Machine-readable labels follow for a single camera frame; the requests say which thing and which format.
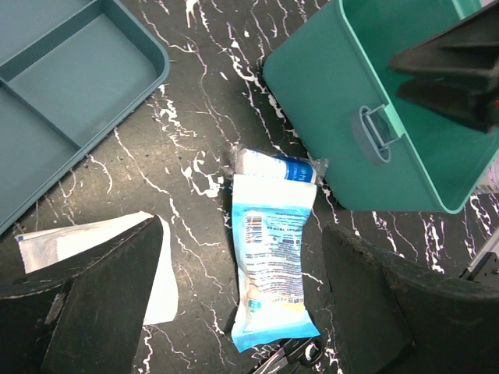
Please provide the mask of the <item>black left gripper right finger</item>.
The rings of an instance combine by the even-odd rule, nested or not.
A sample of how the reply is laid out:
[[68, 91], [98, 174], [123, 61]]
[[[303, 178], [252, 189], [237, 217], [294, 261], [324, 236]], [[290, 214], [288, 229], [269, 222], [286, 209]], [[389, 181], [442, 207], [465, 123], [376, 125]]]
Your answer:
[[498, 288], [435, 272], [336, 224], [322, 234], [347, 373], [495, 373]]

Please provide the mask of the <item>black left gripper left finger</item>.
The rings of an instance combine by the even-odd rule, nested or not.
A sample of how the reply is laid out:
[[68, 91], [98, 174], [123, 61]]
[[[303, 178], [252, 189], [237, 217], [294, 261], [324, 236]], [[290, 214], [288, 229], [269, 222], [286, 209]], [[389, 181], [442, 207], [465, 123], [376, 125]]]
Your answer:
[[116, 255], [77, 256], [1, 287], [3, 373], [131, 372], [161, 223], [134, 229]]

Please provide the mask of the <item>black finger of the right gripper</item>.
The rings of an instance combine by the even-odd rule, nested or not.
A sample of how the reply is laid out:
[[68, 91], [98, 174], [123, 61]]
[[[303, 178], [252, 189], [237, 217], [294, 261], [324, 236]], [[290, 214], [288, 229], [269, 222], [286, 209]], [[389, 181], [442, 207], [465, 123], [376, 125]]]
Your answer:
[[498, 87], [487, 91], [433, 80], [411, 79], [396, 94], [459, 125], [491, 133], [498, 127]]
[[442, 78], [491, 91], [498, 86], [498, 3], [491, 2], [447, 28], [393, 55], [390, 69]]

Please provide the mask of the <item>white gauze pad packet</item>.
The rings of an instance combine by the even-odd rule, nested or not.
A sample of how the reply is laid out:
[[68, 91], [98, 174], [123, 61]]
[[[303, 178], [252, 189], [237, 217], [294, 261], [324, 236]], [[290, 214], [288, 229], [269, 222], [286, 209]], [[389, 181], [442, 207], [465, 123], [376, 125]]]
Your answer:
[[[92, 255], [108, 258], [132, 243], [132, 235], [144, 221], [154, 215], [144, 211], [89, 224], [55, 228], [20, 234], [15, 237], [24, 271], [33, 273], [77, 256]], [[160, 218], [161, 240], [159, 259], [147, 303], [144, 325], [168, 323], [179, 309], [179, 288], [172, 265], [171, 229]]]

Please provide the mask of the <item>teal medicine kit box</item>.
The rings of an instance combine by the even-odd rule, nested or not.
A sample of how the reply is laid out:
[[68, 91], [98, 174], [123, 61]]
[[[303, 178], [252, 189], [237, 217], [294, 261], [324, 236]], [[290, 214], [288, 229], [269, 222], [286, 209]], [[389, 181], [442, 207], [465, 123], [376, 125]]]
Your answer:
[[458, 213], [498, 152], [400, 99], [395, 53], [471, 15], [478, 1], [330, 1], [264, 63], [264, 80], [349, 210]]

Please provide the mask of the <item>light blue cotton swab packet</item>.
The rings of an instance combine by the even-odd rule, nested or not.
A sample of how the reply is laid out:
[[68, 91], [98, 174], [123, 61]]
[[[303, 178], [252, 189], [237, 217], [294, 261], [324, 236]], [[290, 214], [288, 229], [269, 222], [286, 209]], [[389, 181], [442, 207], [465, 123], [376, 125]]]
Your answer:
[[304, 302], [303, 228], [316, 199], [309, 182], [236, 174], [232, 237], [239, 306], [231, 337], [243, 352], [280, 339], [319, 334]]

